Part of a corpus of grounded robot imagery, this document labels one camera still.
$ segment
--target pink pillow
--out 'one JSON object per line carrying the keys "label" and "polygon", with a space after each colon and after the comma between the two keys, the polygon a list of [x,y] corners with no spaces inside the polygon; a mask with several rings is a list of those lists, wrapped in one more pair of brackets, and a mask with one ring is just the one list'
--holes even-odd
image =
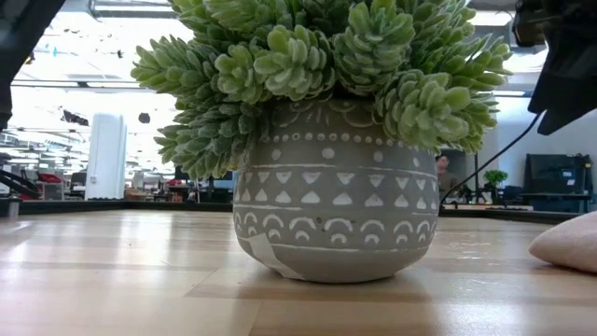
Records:
{"label": "pink pillow", "polygon": [[597,273],[597,212],[541,233],[531,243],[529,252],[555,265]]}

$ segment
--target desk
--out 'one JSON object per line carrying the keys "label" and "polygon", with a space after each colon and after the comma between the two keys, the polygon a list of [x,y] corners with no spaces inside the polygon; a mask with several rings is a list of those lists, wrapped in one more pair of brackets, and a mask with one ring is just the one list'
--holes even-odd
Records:
{"label": "desk", "polygon": [[527,252],[548,228],[441,218],[395,277],[326,286],[248,257],[227,213],[20,217],[0,226],[0,335],[595,335],[597,276]]}
{"label": "desk", "polygon": [[579,201],[583,203],[582,211],[587,214],[589,212],[589,201],[592,200],[592,195],[586,194],[558,194],[558,193],[523,193],[522,200],[524,203],[529,201]]}

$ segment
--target plant pot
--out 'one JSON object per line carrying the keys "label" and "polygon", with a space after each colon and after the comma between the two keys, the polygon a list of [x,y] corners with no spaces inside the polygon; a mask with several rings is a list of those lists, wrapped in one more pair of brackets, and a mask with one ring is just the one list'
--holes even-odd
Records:
{"label": "plant pot", "polygon": [[432,151],[388,139],[368,101],[272,108],[271,136],[242,157],[235,187],[246,253],[322,283],[392,276],[426,253],[438,210]]}

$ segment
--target small potted plant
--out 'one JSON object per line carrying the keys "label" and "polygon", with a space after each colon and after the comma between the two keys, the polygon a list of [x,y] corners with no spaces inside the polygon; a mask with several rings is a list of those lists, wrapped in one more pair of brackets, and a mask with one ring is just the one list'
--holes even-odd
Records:
{"label": "small potted plant", "polygon": [[472,38],[465,0],[172,0],[132,76],[176,97],[160,154],[192,177],[237,170],[243,249],[283,276],[391,276],[437,224],[439,147],[481,148],[511,56]]}
{"label": "small potted plant", "polygon": [[497,188],[500,186],[500,184],[502,184],[502,182],[507,180],[507,173],[502,172],[501,170],[490,170],[485,172],[483,178],[485,178],[487,185],[489,185],[490,190],[492,191],[493,203],[498,203],[499,200],[497,197]]}

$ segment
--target white column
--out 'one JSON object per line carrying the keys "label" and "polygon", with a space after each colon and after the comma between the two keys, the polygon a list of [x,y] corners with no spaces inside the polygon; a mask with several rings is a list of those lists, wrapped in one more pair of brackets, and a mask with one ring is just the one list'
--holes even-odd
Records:
{"label": "white column", "polygon": [[85,199],[124,197],[127,126],[121,115],[97,113],[91,123]]}

